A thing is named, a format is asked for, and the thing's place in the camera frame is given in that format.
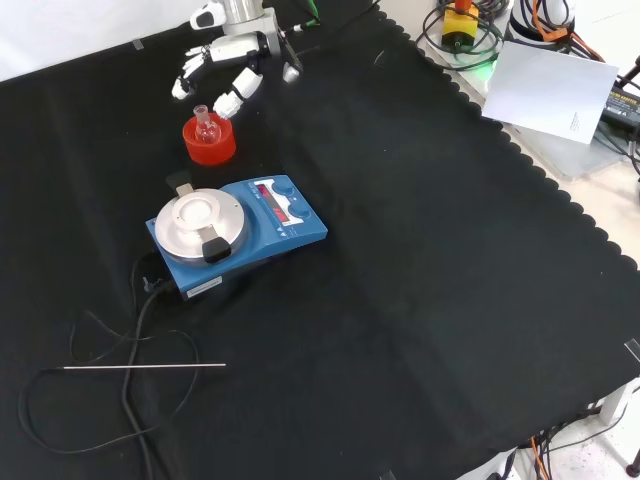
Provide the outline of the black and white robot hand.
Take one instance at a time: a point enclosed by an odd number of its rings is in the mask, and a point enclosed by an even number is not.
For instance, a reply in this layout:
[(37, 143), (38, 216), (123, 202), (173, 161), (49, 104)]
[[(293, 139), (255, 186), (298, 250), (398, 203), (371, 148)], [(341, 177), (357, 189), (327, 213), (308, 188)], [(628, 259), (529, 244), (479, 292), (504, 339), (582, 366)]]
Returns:
[(176, 100), (184, 100), (195, 92), (195, 82), (206, 71), (228, 66), (242, 66), (231, 83), (213, 104), (213, 111), (222, 119), (231, 119), (256, 93), (263, 75), (260, 61), (271, 55), (266, 36), (260, 32), (221, 36), (211, 43), (194, 47), (184, 54), (185, 62), (171, 89)]

